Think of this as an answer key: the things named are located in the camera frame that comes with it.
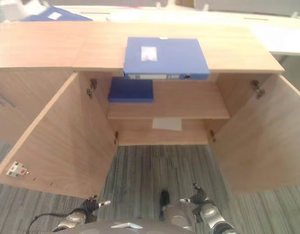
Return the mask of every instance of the gray carpet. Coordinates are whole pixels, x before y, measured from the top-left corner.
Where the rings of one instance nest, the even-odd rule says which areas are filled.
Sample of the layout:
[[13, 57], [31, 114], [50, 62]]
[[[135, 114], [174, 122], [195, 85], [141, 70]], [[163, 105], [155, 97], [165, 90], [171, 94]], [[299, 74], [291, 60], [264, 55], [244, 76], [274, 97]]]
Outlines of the gray carpet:
[[[0, 142], [0, 160], [10, 150]], [[112, 204], [98, 219], [158, 218], [158, 198], [167, 188], [171, 200], [189, 197], [196, 181], [238, 231], [246, 234], [300, 234], [300, 185], [250, 195], [233, 195], [208, 146], [120, 147], [101, 200]], [[83, 200], [0, 185], [0, 234], [24, 234], [30, 220], [44, 212], [66, 213]], [[58, 223], [43, 217], [31, 229], [46, 234]], [[195, 225], [198, 234], [208, 233]]]

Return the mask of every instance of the open cabinet door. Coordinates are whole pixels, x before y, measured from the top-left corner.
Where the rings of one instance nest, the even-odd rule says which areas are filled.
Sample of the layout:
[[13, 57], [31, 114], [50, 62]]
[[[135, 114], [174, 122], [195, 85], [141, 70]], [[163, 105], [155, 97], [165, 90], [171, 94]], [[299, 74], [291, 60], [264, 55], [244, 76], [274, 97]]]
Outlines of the open cabinet door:
[[282, 76], [262, 85], [215, 135], [211, 147], [234, 192], [300, 182], [300, 92]]
[[[117, 145], [89, 87], [77, 73], [67, 79], [1, 163], [0, 183], [77, 197], [100, 192]], [[6, 175], [15, 161], [29, 174]]]

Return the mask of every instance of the white paper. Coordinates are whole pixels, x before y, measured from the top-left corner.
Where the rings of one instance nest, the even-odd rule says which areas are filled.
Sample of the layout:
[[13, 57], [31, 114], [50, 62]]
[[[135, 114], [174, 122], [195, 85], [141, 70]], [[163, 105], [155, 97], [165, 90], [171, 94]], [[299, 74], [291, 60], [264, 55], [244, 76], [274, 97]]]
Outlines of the white paper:
[[58, 13], [58, 12], [53, 12], [51, 13], [48, 18], [53, 19], [53, 20], [57, 20], [60, 16], [62, 16], [62, 14]]
[[163, 129], [172, 131], [181, 131], [181, 118], [154, 118], [152, 121], [153, 129]]
[[156, 55], [156, 47], [154, 46], [142, 46], [141, 47], [141, 61], [158, 61]]

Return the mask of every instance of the wooden cabinet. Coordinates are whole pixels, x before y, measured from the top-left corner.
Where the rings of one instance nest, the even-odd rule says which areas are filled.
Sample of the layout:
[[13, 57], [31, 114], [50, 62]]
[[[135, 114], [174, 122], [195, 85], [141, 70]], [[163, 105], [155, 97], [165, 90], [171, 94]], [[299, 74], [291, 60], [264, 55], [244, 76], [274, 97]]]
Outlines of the wooden cabinet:
[[15, 144], [71, 73], [69, 69], [0, 70], [0, 140]]
[[[155, 81], [154, 103], [109, 103], [128, 37], [197, 39], [210, 79]], [[282, 72], [242, 26], [0, 24], [0, 92], [15, 105], [0, 105], [0, 140], [15, 144], [0, 183], [88, 197], [118, 145], [143, 144], [210, 144], [239, 193], [300, 182], [300, 92]], [[153, 129], [157, 117], [181, 118], [182, 131]], [[15, 161], [29, 174], [6, 175]]]
[[[88, 197], [100, 191], [116, 151], [113, 131], [86, 78], [72, 74], [0, 165], [0, 183]], [[6, 175], [20, 162], [29, 174]]]
[[[73, 73], [0, 165], [0, 183], [88, 197], [100, 192], [118, 145], [208, 143], [235, 192], [300, 182], [300, 92], [284, 77], [156, 81], [154, 103], [144, 104], [108, 103], [110, 80], [108, 73]], [[183, 130], [152, 129], [154, 117], [181, 117]], [[14, 161], [29, 174], [6, 175]]]

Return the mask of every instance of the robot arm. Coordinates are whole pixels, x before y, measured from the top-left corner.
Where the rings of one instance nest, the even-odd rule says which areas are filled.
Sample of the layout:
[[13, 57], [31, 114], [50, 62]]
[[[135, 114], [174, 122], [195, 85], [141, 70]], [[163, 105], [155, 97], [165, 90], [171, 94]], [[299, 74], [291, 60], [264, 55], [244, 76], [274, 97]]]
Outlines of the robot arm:
[[209, 200], [205, 191], [193, 184], [197, 191], [191, 198], [180, 199], [183, 203], [193, 203], [198, 205], [192, 212], [196, 218], [196, 222], [205, 222], [210, 228], [210, 234], [237, 234], [236, 230], [222, 216], [220, 210], [216, 207], [212, 200]]
[[75, 226], [85, 223], [95, 222], [97, 217], [93, 215], [93, 212], [98, 210], [102, 206], [109, 205], [110, 201], [97, 202], [97, 196], [92, 196], [85, 200], [81, 206], [74, 209], [68, 216], [64, 217], [56, 228], [51, 233], [56, 233], [68, 228], [74, 228]]

